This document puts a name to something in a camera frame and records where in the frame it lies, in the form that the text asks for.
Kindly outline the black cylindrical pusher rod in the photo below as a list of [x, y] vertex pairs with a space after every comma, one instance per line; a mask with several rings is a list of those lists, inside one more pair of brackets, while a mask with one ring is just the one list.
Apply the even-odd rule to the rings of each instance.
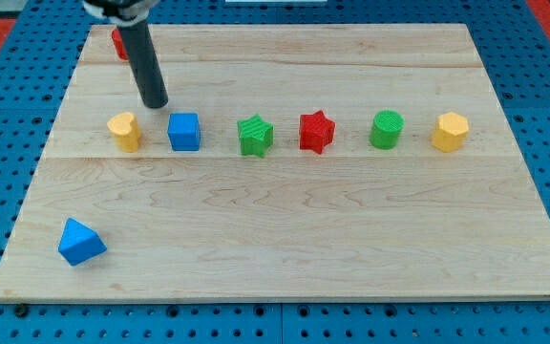
[[143, 104], [150, 109], [164, 107], [169, 98], [147, 21], [117, 28]]

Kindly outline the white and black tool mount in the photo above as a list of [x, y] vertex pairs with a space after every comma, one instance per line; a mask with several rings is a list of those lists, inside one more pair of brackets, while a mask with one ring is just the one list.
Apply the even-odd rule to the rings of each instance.
[[130, 27], [145, 20], [160, 0], [83, 0], [83, 8], [91, 16]]

